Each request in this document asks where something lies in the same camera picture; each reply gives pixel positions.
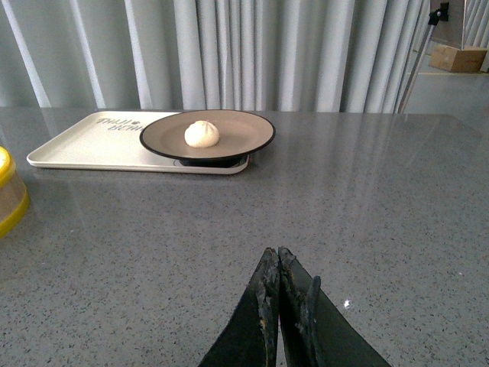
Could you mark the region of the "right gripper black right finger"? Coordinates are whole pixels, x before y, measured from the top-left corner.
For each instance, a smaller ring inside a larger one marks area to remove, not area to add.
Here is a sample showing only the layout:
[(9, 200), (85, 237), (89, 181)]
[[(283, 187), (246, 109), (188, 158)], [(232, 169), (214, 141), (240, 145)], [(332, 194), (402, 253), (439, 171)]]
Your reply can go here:
[(288, 366), (388, 366), (285, 247), (280, 259), (280, 327)]

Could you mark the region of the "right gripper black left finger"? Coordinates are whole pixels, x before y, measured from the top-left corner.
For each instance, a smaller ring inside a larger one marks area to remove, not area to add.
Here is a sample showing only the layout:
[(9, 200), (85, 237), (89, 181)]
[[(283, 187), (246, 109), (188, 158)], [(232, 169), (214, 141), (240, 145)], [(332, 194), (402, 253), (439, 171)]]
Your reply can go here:
[(200, 365), (275, 366), (279, 299), (279, 257), (266, 248), (231, 319)]

